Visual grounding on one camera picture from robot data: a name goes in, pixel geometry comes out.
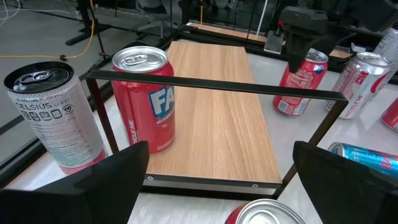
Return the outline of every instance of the white soda can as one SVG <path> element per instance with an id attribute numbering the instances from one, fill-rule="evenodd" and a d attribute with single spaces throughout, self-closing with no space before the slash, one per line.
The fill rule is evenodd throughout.
<path id="1" fill-rule="evenodd" d="M 72 174 L 106 158 L 90 106 L 71 66 L 41 62 L 4 79 L 8 95 L 61 170 Z"/>
<path id="2" fill-rule="evenodd" d="M 351 119 L 360 114 L 372 96 L 380 91 L 389 76 L 390 66 L 388 59 L 370 52 L 360 52 L 347 63 L 332 88 L 349 101 L 340 118 Z M 327 110 L 334 104 L 335 101 L 326 101 Z"/>
<path id="3" fill-rule="evenodd" d="M 398 21 L 393 23 L 373 52 L 391 61 L 390 73 L 380 85 L 379 90 L 381 90 L 398 70 Z"/>

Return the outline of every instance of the metal bar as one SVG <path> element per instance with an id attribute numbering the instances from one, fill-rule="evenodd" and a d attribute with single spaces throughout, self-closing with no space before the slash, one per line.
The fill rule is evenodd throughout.
<path id="1" fill-rule="evenodd" d="M 318 145 L 321 139 L 329 131 L 333 123 L 337 120 L 341 112 L 343 112 L 343 110 L 346 108 L 347 104 L 348 100 L 337 101 L 335 105 L 331 108 L 329 113 L 326 115 L 326 117 L 323 119 L 317 130 L 314 132 L 308 143 L 313 144 L 314 146 Z M 285 187 L 290 183 L 296 173 L 297 169 L 293 164 L 282 180 L 284 186 L 280 187 L 274 192 L 273 196 L 275 197 L 275 199 L 278 199 L 278 197 L 281 195 Z"/>
<path id="2" fill-rule="evenodd" d="M 260 189 L 278 189 L 282 183 L 255 182 L 245 180 L 226 180 L 226 179 L 210 179 L 201 177 L 184 177 L 172 175 L 146 174 L 147 180 L 159 180 L 168 182 L 183 182 L 191 184 L 209 184 L 209 185 L 225 185 L 234 187 L 253 187 Z"/>
<path id="3" fill-rule="evenodd" d="M 139 83 L 153 83 L 193 88 L 206 88 L 211 90 L 239 91 L 246 93 L 259 93 L 265 95 L 296 96 L 319 100 L 345 101 L 346 98 L 338 92 L 324 90 L 306 90 L 281 86 L 259 85 L 251 83 L 226 82 L 219 80 L 205 80 L 200 78 L 166 77 L 140 73 L 119 73 L 112 71 L 94 70 L 88 78 L 102 80 L 117 80 Z"/>
<path id="4" fill-rule="evenodd" d="M 112 153 L 117 154 L 119 152 L 118 144 L 116 143 L 116 139 L 113 134 L 111 123 L 109 122 L 108 114 L 106 113 L 104 101 L 101 97 L 101 92 L 98 88 L 97 81 L 95 79 L 87 77 L 86 82 L 91 96 L 93 97 L 99 120 L 101 121 L 102 127 L 104 128 L 104 132 L 106 138 L 108 139 Z"/>
<path id="5" fill-rule="evenodd" d="M 253 22 L 253 17 L 254 17 L 254 10 L 256 10 L 256 4 L 257 4 L 257 0 L 254 1 L 253 10 L 251 12 L 251 17 L 250 17 L 250 22 L 249 22 L 248 35 L 246 36 L 246 39 L 249 38 L 249 34 L 250 34 L 250 30 L 251 30 L 251 23 Z"/>
<path id="6" fill-rule="evenodd" d="M 271 195 L 264 194 L 249 194 L 249 193 L 238 193 L 238 192 L 222 192 L 216 190 L 198 190 L 198 189 L 184 189 L 176 187 L 155 187 L 143 185 L 141 192 L 151 194 L 166 194 L 166 195 L 178 195 L 186 197 L 200 197 L 200 198 L 217 198 L 227 200 L 244 200 L 253 201 L 262 198 L 272 198 Z"/>

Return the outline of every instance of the red and white can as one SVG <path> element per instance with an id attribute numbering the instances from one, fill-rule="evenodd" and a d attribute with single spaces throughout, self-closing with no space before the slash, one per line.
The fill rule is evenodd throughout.
<path id="1" fill-rule="evenodd" d="M 225 221 L 225 224 L 249 223 L 306 224 L 297 212 L 273 199 L 259 199 L 242 204 Z"/>
<path id="2" fill-rule="evenodd" d="M 381 120 L 391 129 L 398 131 L 398 98 L 383 112 Z"/>
<path id="3" fill-rule="evenodd" d="M 351 119 L 377 94 L 389 77 L 391 62 L 387 58 L 371 53 L 360 52 L 344 68 L 332 91 L 341 92 L 349 101 L 340 118 Z M 335 101 L 326 101 L 326 109 L 331 110 Z"/>
<path id="4" fill-rule="evenodd" d="M 155 47 L 130 47 L 113 56 L 116 72 L 174 76 L 167 54 Z M 149 152 L 167 149 L 174 140 L 174 87 L 112 81 L 130 144 L 149 142 Z"/>
<path id="5" fill-rule="evenodd" d="M 279 86 L 316 90 L 327 70 L 328 57 L 320 51 L 310 49 L 296 73 L 291 73 L 289 65 L 286 66 Z M 309 98 L 275 96 L 272 104 L 287 116 L 300 116 L 309 102 Z"/>

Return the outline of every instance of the wooden board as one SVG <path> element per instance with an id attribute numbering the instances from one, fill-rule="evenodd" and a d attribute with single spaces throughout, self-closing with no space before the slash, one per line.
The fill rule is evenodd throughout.
<path id="1" fill-rule="evenodd" d="M 243 47 L 172 42 L 168 54 L 178 77 L 253 83 Z M 256 94 L 176 86 L 175 118 L 148 174 L 281 183 Z"/>
<path id="2" fill-rule="evenodd" d="M 245 32 L 240 32 L 240 31 L 236 31 L 236 30 L 230 30 L 230 29 L 225 29 L 225 28 L 220 28 L 220 27 L 214 27 L 214 26 L 208 26 L 208 25 L 203 25 L 203 24 L 196 24 L 196 23 L 190 23 L 190 26 L 193 27 L 197 27 L 199 29 L 202 30 L 207 30 L 207 31 L 211 31 L 211 32 L 217 32 L 220 34 L 227 34 L 227 35 L 233 35 L 235 37 L 241 37 L 241 38 L 246 38 L 248 36 L 248 33 Z M 261 41 L 261 42 L 265 42 L 267 41 L 266 37 L 263 36 L 256 36 L 254 34 L 249 34 L 249 39 L 251 40 L 257 40 L 257 41 Z M 346 58 L 351 56 L 350 53 L 346 53 L 346 52 L 342 52 L 339 50 L 334 50 L 332 51 L 329 56 L 333 56 L 333 57 L 339 57 L 339 58 Z"/>
<path id="3" fill-rule="evenodd" d="M 214 26 L 208 26 L 208 25 L 203 25 L 203 24 L 196 24 L 196 23 L 190 23 L 190 26 L 193 27 L 197 27 L 199 29 L 202 30 L 207 30 L 207 31 L 211 31 L 211 32 L 217 32 L 220 34 L 226 34 L 226 35 L 232 35 L 235 37 L 241 37 L 241 38 L 246 38 L 248 36 L 248 33 L 245 32 L 240 32 L 240 31 L 236 31 L 236 30 L 230 30 L 230 29 L 224 29 L 224 28 L 220 28 L 220 27 L 214 27 Z M 254 35 L 254 34 L 249 34 L 249 39 L 251 40 L 258 40 L 261 42 L 264 42 L 267 40 L 266 37 L 261 36 L 261 35 Z"/>

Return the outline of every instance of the can lid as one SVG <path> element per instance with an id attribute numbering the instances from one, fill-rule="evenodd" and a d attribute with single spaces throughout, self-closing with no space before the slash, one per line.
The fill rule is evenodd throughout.
<path id="1" fill-rule="evenodd" d="M 391 62 L 387 58 L 376 53 L 359 52 L 356 54 L 356 56 L 360 58 L 362 61 L 365 61 L 366 63 L 370 63 L 378 67 L 387 67 L 391 65 Z"/>
<path id="2" fill-rule="evenodd" d="M 239 213 L 238 224 L 306 224 L 294 210 L 272 199 L 259 199 L 247 204 Z"/>
<path id="3" fill-rule="evenodd" d="M 14 93 L 40 93 L 62 86 L 73 73 L 73 68 L 63 62 L 33 63 L 11 72 L 4 86 Z"/>
<path id="4" fill-rule="evenodd" d="M 323 63 L 329 60 L 328 56 L 319 50 L 310 49 L 305 56 L 305 59 L 309 62 Z"/>
<path id="5" fill-rule="evenodd" d="M 343 156 L 343 146 L 341 145 L 340 142 L 335 142 L 335 143 L 331 144 L 329 146 L 328 150 L 334 154 Z"/>
<path id="6" fill-rule="evenodd" d="M 158 48 L 137 46 L 119 51 L 113 56 L 112 61 L 125 72 L 146 73 L 162 68 L 168 57 L 166 52 Z"/>

